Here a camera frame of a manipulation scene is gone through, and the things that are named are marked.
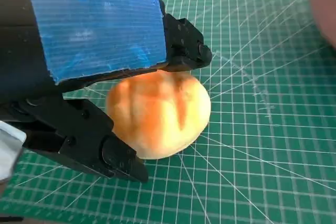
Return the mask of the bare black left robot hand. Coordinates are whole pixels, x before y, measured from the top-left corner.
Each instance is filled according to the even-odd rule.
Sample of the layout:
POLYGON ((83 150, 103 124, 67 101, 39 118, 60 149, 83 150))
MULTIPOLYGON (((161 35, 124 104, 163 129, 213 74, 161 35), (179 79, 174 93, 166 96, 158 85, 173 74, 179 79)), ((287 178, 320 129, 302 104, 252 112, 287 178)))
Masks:
POLYGON ((148 171, 112 132, 114 121, 89 100, 62 95, 211 60, 202 33, 162 0, 1 0, 1 150, 145 183, 148 171))

